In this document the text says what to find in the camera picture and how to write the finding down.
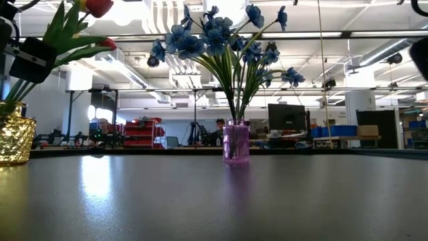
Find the fluorescent light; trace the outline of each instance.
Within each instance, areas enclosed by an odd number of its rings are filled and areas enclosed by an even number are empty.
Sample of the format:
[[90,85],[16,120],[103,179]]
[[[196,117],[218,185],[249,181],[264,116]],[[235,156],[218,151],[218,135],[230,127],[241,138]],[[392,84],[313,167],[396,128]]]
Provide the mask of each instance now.
[[128,92],[128,93],[144,93],[144,92],[148,92],[145,89],[141,89],[141,90],[118,90],[119,92]]
[[252,38],[253,34],[252,33],[240,33],[239,36],[244,37],[244,38]]
[[[323,32],[322,37],[340,37],[342,32]],[[320,37],[320,32],[306,33],[262,33],[261,38],[298,38],[298,37]]]
[[155,92],[193,92],[192,89],[179,89],[179,88],[177,88],[177,89],[155,89],[152,91],[155,91]]
[[415,30],[415,31],[354,31],[351,33],[351,37],[385,37],[385,36],[426,36],[428,35],[427,30]]

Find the cable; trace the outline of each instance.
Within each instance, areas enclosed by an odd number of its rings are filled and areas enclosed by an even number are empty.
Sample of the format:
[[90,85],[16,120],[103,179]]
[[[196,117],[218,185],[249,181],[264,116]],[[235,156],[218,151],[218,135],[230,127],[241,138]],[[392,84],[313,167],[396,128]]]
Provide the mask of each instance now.
[[[318,2],[318,19],[320,21],[320,41],[321,41],[321,57],[322,59],[324,59],[324,46],[322,44],[322,24],[321,24],[321,7],[320,7],[320,0],[317,0]],[[322,61],[322,72],[325,73],[325,68],[324,68],[324,61]],[[326,75],[323,74],[322,75],[323,79],[324,79],[324,91],[323,91],[323,97],[324,97],[324,102],[325,102],[325,107],[326,107],[326,124],[327,124],[327,129],[328,129],[328,137],[330,138],[330,148],[333,149],[333,142],[332,142],[332,133],[330,131],[330,123],[328,122],[328,101],[327,101],[327,96],[326,96],[326,92],[327,92],[327,81],[326,81]]]

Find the computer monitor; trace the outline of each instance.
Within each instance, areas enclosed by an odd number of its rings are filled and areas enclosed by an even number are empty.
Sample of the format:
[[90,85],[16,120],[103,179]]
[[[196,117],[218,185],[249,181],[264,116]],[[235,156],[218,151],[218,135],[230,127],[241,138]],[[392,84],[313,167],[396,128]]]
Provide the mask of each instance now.
[[306,130],[305,106],[269,104],[269,127],[271,130]]

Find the glass vase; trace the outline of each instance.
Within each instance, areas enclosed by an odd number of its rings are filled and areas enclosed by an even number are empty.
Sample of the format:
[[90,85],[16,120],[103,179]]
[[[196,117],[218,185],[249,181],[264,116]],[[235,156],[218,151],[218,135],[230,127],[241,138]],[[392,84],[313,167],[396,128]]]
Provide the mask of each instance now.
[[0,101],[0,166],[24,164],[34,138],[35,120],[22,117],[21,102]]
[[249,128],[243,119],[228,120],[223,129],[223,162],[230,167],[249,164]]

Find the gold glittery vase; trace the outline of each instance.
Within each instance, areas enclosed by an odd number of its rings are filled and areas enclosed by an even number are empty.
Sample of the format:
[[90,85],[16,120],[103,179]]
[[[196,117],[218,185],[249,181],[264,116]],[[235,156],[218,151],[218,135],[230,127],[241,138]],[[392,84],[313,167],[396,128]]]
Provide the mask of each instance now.
[[0,100],[0,166],[28,161],[35,120],[22,117],[23,108],[27,108],[24,103]]

